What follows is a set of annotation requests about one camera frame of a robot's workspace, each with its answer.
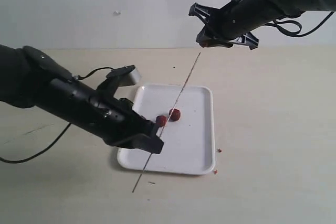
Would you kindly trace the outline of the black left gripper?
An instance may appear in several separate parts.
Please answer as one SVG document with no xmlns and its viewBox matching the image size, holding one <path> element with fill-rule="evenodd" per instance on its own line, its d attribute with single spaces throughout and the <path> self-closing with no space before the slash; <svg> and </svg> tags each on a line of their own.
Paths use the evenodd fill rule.
<svg viewBox="0 0 336 224">
<path fill-rule="evenodd" d="M 99 91 L 79 81 L 50 82 L 49 112 L 110 146 L 160 154 L 164 145 L 157 136 L 158 125 L 135 113 L 128 100 L 105 100 Z"/>
</svg>

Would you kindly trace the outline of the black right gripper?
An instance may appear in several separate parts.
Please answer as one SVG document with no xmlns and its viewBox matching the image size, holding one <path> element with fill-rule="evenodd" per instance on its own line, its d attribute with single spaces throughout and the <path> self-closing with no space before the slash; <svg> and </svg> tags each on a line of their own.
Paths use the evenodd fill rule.
<svg viewBox="0 0 336 224">
<path fill-rule="evenodd" d="M 208 41 L 207 48 L 232 48 L 234 45 L 239 45 L 253 50 L 259 46 L 259 39 L 256 36 L 243 29 L 236 19 L 224 14 L 221 9 L 194 3 L 188 15 L 197 17 L 204 24 L 196 37 L 199 45 L 203 41 Z"/>
</svg>

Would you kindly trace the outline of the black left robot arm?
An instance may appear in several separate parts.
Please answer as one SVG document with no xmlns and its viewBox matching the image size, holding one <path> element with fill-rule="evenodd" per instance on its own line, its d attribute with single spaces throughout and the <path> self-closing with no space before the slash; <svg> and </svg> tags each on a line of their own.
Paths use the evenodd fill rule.
<svg viewBox="0 0 336 224">
<path fill-rule="evenodd" d="M 21 109 L 37 106 L 109 146 L 158 154 L 164 145 L 158 126 L 137 114 L 130 100 L 114 97 L 119 87 L 132 86 L 138 79 L 134 65 L 111 68 L 93 89 L 36 48 L 1 46 L 2 102 Z"/>
</svg>

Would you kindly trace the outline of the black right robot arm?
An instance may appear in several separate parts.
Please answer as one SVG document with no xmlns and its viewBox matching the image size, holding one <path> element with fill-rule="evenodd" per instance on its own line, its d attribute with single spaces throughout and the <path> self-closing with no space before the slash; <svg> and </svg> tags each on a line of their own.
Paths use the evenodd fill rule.
<svg viewBox="0 0 336 224">
<path fill-rule="evenodd" d="M 302 25 L 295 18 L 308 11 L 328 12 L 328 15 L 303 34 Z M 300 38 L 319 29 L 334 13 L 335 0 L 230 0 L 221 8 L 194 3 L 189 10 L 189 16 L 199 18 L 204 24 L 196 37 L 201 47 L 242 45 L 251 50 L 259 44 L 251 32 L 259 27 L 274 27 L 288 37 Z"/>
</svg>

